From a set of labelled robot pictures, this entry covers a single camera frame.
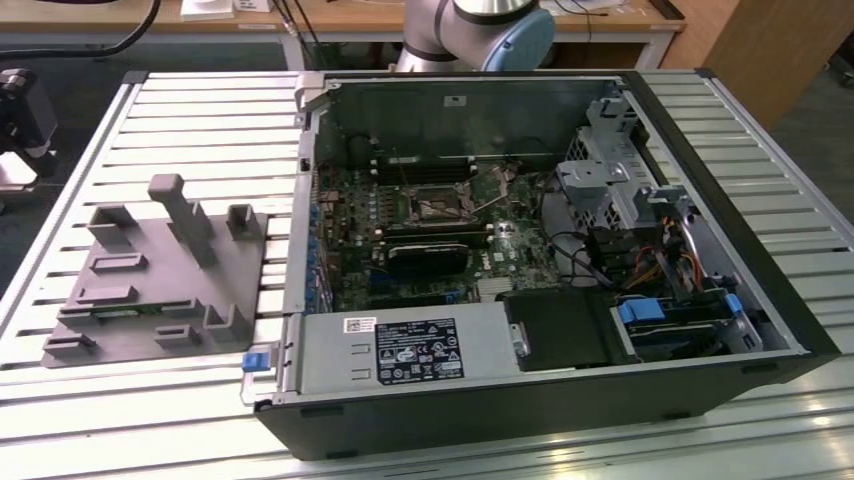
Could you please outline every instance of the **power cable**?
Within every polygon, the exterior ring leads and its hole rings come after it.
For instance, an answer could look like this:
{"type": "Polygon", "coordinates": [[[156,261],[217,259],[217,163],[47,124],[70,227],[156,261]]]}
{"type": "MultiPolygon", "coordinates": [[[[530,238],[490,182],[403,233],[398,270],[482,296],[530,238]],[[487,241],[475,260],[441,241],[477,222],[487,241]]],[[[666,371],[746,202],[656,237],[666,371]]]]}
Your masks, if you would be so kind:
{"type": "Polygon", "coordinates": [[[148,15],[131,34],[112,47],[98,50],[36,48],[32,50],[8,50],[0,52],[0,62],[7,60],[31,60],[35,58],[103,58],[127,50],[148,31],[160,11],[162,0],[151,1],[148,15]]]}
{"type": "Polygon", "coordinates": [[[609,14],[591,13],[590,10],[587,10],[587,7],[585,7],[581,3],[578,3],[578,0],[570,0],[570,1],[575,4],[578,8],[583,10],[583,13],[566,8],[561,3],[561,0],[555,0],[555,4],[561,8],[561,10],[563,10],[570,15],[583,15],[585,20],[587,21],[587,46],[585,47],[585,56],[582,57],[582,66],[585,66],[587,64],[587,59],[590,58],[590,48],[593,44],[593,22],[590,21],[590,17],[607,17],[609,14]]]}
{"type": "Polygon", "coordinates": [[[309,20],[309,15],[306,15],[306,10],[303,9],[303,2],[301,0],[294,0],[297,4],[297,8],[299,9],[299,14],[303,16],[303,20],[306,21],[306,27],[309,27],[309,32],[311,33],[311,38],[315,41],[315,45],[318,46],[318,53],[321,55],[321,61],[323,62],[323,68],[330,68],[330,63],[326,60],[326,54],[323,52],[323,44],[321,44],[321,40],[318,39],[318,34],[315,33],[315,27],[311,25],[311,20],[309,20]]]}
{"type": "Polygon", "coordinates": [[[299,46],[303,49],[303,53],[306,54],[306,57],[309,58],[311,69],[318,70],[319,69],[318,60],[314,56],[311,49],[309,48],[309,45],[306,44],[306,39],[303,38],[303,34],[299,31],[299,27],[297,26],[297,21],[294,20],[291,7],[289,6],[287,1],[274,0],[273,3],[277,7],[277,11],[279,12],[279,16],[282,17],[282,24],[285,25],[285,29],[289,31],[291,35],[294,35],[294,37],[297,37],[299,46]]]}

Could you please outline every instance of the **white label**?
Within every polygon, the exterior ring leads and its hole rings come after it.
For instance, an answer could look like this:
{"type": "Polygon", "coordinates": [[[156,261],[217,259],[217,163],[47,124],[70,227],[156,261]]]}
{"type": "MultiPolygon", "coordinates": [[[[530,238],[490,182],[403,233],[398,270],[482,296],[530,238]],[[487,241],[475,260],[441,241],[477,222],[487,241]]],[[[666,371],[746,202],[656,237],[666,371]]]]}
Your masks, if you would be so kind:
{"type": "Polygon", "coordinates": [[[275,30],[277,26],[265,23],[242,23],[238,28],[241,30],[275,30]]]}
{"type": "Polygon", "coordinates": [[[445,97],[445,106],[446,107],[465,107],[466,106],[466,97],[462,95],[450,95],[445,97]]]}
{"type": "Polygon", "coordinates": [[[439,365],[442,365],[442,370],[458,370],[463,366],[461,362],[445,362],[439,365]]]}
{"type": "Polygon", "coordinates": [[[139,312],[136,310],[116,310],[114,312],[98,312],[92,315],[98,318],[134,317],[139,315],[139,312]]]}
{"type": "Polygon", "coordinates": [[[377,317],[359,317],[345,319],[345,333],[367,333],[374,331],[377,317]]]}

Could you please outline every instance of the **black device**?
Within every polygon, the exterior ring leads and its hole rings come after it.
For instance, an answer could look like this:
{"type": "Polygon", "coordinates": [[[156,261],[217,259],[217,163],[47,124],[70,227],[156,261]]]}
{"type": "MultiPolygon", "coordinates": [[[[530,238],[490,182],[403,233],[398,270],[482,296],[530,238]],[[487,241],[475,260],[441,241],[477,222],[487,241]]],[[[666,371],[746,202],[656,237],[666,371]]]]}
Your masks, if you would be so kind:
{"type": "Polygon", "coordinates": [[[56,114],[36,74],[16,68],[0,71],[0,154],[14,152],[36,173],[50,177],[56,168],[48,148],[56,114]]]}

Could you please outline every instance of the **blue tab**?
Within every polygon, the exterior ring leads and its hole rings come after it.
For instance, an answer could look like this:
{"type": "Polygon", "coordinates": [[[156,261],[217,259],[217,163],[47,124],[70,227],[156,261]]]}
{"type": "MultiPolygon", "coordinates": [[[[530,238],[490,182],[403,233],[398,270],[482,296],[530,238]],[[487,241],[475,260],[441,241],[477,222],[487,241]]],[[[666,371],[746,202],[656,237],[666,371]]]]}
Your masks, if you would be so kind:
{"type": "Polygon", "coordinates": [[[745,307],[742,307],[742,301],[738,299],[738,296],[734,293],[728,293],[726,297],[724,298],[726,299],[726,304],[733,311],[733,315],[738,315],[745,311],[745,307]]]}
{"type": "Polygon", "coordinates": [[[247,373],[266,372],[270,370],[270,353],[247,352],[243,355],[243,371],[247,373]]]}
{"type": "Polygon", "coordinates": [[[619,306],[619,313],[623,323],[665,319],[665,311],[656,298],[633,298],[626,300],[619,306]]]}
{"type": "Polygon", "coordinates": [[[619,307],[617,307],[617,311],[619,312],[619,318],[623,323],[631,323],[635,321],[635,314],[629,307],[629,303],[623,303],[619,307]]]}

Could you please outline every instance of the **barcode sticker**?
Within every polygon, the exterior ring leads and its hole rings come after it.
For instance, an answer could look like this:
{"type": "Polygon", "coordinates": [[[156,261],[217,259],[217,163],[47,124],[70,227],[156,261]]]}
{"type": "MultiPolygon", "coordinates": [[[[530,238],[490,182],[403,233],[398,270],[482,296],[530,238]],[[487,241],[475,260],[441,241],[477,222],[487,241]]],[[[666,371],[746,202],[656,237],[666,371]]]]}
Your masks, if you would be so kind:
{"type": "Polygon", "coordinates": [[[369,333],[374,331],[377,317],[345,318],[345,333],[369,333]]]}
{"type": "Polygon", "coordinates": [[[242,23],[238,28],[241,30],[275,30],[277,26],[267,23],[242,23]]]}

